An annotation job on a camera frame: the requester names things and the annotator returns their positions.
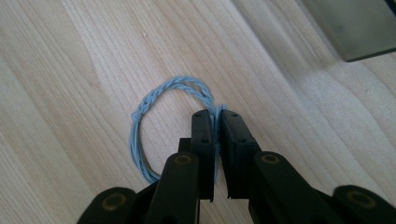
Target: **table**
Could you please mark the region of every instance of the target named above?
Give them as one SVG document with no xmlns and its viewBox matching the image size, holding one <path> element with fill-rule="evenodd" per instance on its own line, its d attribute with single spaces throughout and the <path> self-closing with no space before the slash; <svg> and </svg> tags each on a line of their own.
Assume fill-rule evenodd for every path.
<svg viewBox="0 0 396 224">
<path fill-rule="evenodd" d="M 0 2 L 0 222 L 73 223 L 99 192 L 148 184 L 130 159 L 130 114 L 174 76 L 200 78 L 262 150 L 312 187 L 396 204 L 396 54 L 342 62 L 300 2 Z M 203 109 L 165 93 L 141 122 L 161 172 Z M 202 223 L 251 223 L 223 172 Z"/>
</svg>

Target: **thread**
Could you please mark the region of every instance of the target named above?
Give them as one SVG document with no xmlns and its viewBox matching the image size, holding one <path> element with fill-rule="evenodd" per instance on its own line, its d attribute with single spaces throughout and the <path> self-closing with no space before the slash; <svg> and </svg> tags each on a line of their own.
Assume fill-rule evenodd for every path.
<svg viewBox="0 0 396 224">
<path fill-rule="evenodd" d="M 139 135 L 139 123 L 143 115 L 149 111 L 151 105 L 155 103 L 157 98 L 166 90 L 179 89 L 185 91 L 197 99 L 201 100 L 206 109 L 209 111 L 210 120 L 212 124 L 213 139 L 215 140 L 216 158 L 219 156 L 219 115 L 221 110 L 226 108 L 226 105 L 215 106 L 213 97 L 210 94 L 209 88 L 195 77 L 173 77 L 166 80 L 162 85 L 151 91 L 143 98 L 143 101 L 137 107 L 136 111 L 131 115 L 132 125 L 129 135 L 129 148 L 131 152 L 132 161 L 139 170 L 140 174 L 150 183 L 154 183 L 160 179 L 160 175 L 155 173 L 149 166 L 149 162 L 145 157 L 142 143 Z M 217 159 L 215 159 L 215 169 L 217 168 Z"/>
</svg>

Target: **light wood tabletop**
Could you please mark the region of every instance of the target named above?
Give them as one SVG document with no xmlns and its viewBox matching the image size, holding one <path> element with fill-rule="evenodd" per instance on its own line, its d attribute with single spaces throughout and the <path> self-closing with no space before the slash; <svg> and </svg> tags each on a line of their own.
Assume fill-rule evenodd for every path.
<svg viewBox="0 0 396 224">
<path fill-rule="evenodd" d="M 166 79 L 200 78 L 262 150 L 314 188 L 369 189 L 396 204 L 396 54 L 339 59 L 293 0 L 0 1 L 0 223 L 76 223 L 116 186 L 148 184 L 130 115 Z M 141 122 L 160 173 L 203 109 L 168 91 Z M 201 223 L 251 223 L 221 169 Z"/>
</svg>

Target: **blue string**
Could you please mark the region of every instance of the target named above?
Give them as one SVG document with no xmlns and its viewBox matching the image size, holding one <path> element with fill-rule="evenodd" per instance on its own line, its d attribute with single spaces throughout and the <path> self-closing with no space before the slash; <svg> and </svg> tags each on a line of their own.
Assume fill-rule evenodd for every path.
<svg viewBox="0 0 396 224">
<path fill-rule="evenodd" d="M 129 135 L 129 148 L 131 151 L 134 165 L 139 170 L 140 174 L 150 183 L 154 183 L 160 179 L 160 175 L 155 173 L 149 166 L 146 160 L 142 143 L 139 135 L 139 123 L 143 115 L 149 111 L 149 108 L 157 98 L 166 90 L 179 89 L 195 96 L 202 101 L 204 106 L 209 111 L 212 122 L 212 133 L 214 134 L 216 158 L 219 156 L 219 115 L 221 110 L 226 108 L 226 105 L 215 106 L 213 104 L 213 97 L 210 94 L 209 88 L 199 79 L 194 77 L 173 77 L 166 80 L 157 89 L 151 91 L 142 103 L 137 107 L 137 110 L 131 115 L 132 126 Z M 215 159 L 215 169 L 217 167 L 217 159 Z"/>
</svg>

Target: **wooden surface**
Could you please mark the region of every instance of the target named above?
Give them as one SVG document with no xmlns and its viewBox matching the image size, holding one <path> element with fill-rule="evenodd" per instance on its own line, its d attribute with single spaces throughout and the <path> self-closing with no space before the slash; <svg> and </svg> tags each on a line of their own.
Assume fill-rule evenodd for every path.
<svg viewBox="0 0 396 224">
<path fill-rule="evenodd" d="M 292 0 L 0 1 L 0 222 L 75 223 L 99 192 L 147 183 L 130 113 L 169 77 L 201 78 L 263 150 L 314 187 L 396 204 L 396 54 L 344 63 Z M 142 121 L 160 172 L 202 105 L 169 91 Z M 202 223 L 251 223 L 222 172 Z"/>
</svg>

